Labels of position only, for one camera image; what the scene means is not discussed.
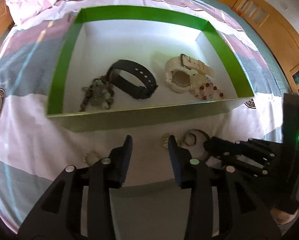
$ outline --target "metal bolt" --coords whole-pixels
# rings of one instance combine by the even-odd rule
[[[73,165],[69,165],[65,168],[66,172],[73,172],[75,170],[75,167]]]
[[[110,158],[104,158],[104,159],[102,159],[102,163],[105,164],[105,165],[110,164],[111,159]]]
[[[230,172],[230,173],[233,173],[235,171],[235,168],[233,166],[227,166],[226,171]]]
[[[199,159],[194,159],[194,158],[190,159],[189,163],[192,164],[192,165],[199,165]]]

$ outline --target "bed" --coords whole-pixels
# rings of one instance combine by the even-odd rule
[[[255,98],[226,114],[146,127],[73,133],[56,125],[45,117],[45,104],[56,60],[75,12],[82,7],[109,4],[146,5],[209,17],[242,65]],[[133,153],[127,179],[119,192],[112,192],[117,222],[124,228],[122,239],[139,239],[148,230],[141,226],[135,230],[124,219],[134,204],[137,210],[149,212],[142,206],[144,201],[151,206],[152,213],[147,217],[154,223],[153,228],[166,233],[157,236],[155,230],[150,230],[148,239],[163,239],[171,234],[179,237],[185,230],[183,218],[190,192],[180,193],[174,185],[169,156],[161,145],[163,134],[181,137],[186,130],[199,128],[230,141],[264,138],[281,142],[282,96],[289,92],[279,65],[253,28],[214,0],[60,0],[12,28],[0,47],[0,88],[6,93],[0,118],[0,217],[4,223],[16,233],[36,201],[67,165],[85,167],[84,156],[91,151],[106,157],[129,134],[133,137]],[[190,151],[197,158],[204,156],[201,146]],[[213,164],[217,160],[211,160],[209,165]],[[175,206],[180,207],[177,214]],[[161,214],[159,220],[155,220],[155,212]],[[166,214],[173,217],[172,222],[163,219]],[[129,215],[134,221],[139,219],[139,214]]]

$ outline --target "black strap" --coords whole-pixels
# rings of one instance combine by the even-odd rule
[[[142,81],[145,87],[136,86],[121,77],[120,70],[124,70],[136,76],[140,81]],[[150,98],[158,87],[154,76],[146,67],[126,59],[120,59],[118,62],[114,63],[108,70],[106,76],[107,80],[113,85],[117,86],[119,89],[128,93],[135,99]]]

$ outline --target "green box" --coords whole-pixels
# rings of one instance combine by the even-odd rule
[[[222,61],[238,98],[126,110],[110,109],[94,112],[63,113],[67,72],[83,24],[93,21],[120,19],[163,22],[202,31]],[[99,6],[82,9],[67,34],[48,96],[47,117],[74,132],[110,130],[225,113],[253,97],[253,90],[236,56],[208,21],[160,8],[125,5]]]

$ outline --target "bed sheet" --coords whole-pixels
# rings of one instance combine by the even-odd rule
[[[146,127],[73,133],[45,117],[53,71],[68,29],[82,7],[141,5],[209,20],[240,61],[255,98],[226,114]],[[67,165],[85,167],[90,151],[106,157],[127,134],[133,153],[125,188],[173,178],[164,133],[180,137],[191,128],[225,140],[282,140],[282,91],[257,46],[229,14],[200,0],[62,0],[14,27],[0,48],[0,88],[6,99],[0,118],[0,217],[14,232]],[[202,149],[190,149],[202,157]]]

